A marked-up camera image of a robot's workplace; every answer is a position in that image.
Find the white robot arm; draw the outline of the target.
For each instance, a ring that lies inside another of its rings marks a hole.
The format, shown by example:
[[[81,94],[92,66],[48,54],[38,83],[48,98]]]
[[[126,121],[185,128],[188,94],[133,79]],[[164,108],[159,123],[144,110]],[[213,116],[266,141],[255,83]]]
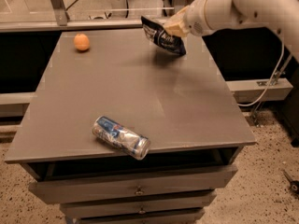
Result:
[[[299,0],[194,0],[164,24],[178,37],[258,27],[272,31],[299,61]]]

